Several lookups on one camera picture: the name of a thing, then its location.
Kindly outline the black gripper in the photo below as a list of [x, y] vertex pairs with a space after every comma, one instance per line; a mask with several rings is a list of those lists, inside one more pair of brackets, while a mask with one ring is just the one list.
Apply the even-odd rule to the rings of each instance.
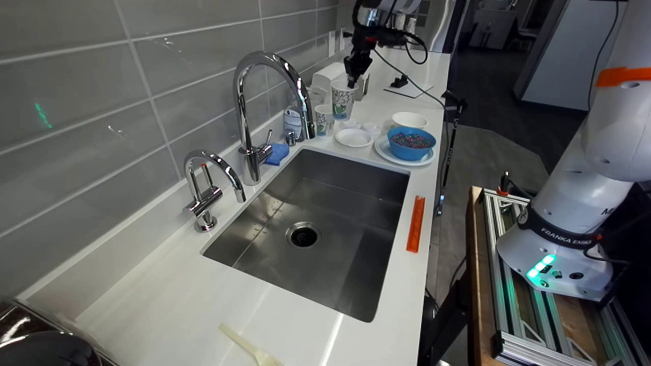
[[380, 46], [395, 46], [401, 43], [401, 33], [381, 24], [361, 24], [359, 11], [361, 9], [376, 9], [381, 0], [354, 0], [351, 9], [351, 52], [343, 58], [347, 86], [354, 88], [356, 81], [366, 73], [370, 67], [370, 50]]

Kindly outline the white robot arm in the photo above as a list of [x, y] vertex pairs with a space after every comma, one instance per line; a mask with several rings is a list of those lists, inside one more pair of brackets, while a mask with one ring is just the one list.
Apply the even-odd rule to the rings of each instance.
[[600, 301], [614, 260], [598, 229], [651, 178], [651, 0], [628, 0], [586, 119], [495, 252], [531, 286]]

